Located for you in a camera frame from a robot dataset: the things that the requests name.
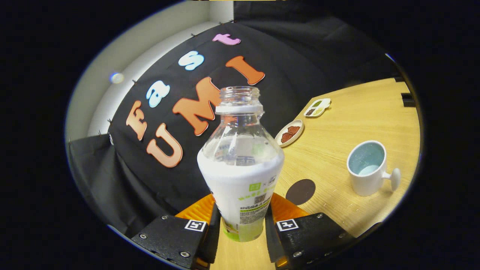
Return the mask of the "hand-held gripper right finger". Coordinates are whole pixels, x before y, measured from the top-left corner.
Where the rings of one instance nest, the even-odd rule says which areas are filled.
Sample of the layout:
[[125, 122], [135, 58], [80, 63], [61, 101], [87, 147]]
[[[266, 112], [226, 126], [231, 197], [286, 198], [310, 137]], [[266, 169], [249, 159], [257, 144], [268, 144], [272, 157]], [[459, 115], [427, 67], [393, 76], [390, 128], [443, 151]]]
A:
[[269, 257], [278, 269], [315, 269], [357, 239], [319, 212], [309, 214], [273, 193], [265, 216]]

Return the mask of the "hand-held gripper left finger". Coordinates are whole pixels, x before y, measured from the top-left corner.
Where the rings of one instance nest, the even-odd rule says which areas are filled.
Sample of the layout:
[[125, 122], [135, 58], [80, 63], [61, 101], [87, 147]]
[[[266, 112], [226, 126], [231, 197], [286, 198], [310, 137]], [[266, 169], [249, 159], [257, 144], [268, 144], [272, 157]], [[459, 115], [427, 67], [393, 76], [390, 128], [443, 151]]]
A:
[[181, 270], [209, 270], [215, 262], [220, 231], [221, 214], [209, 194], [175, 216], [154, 219], [131, 240]]

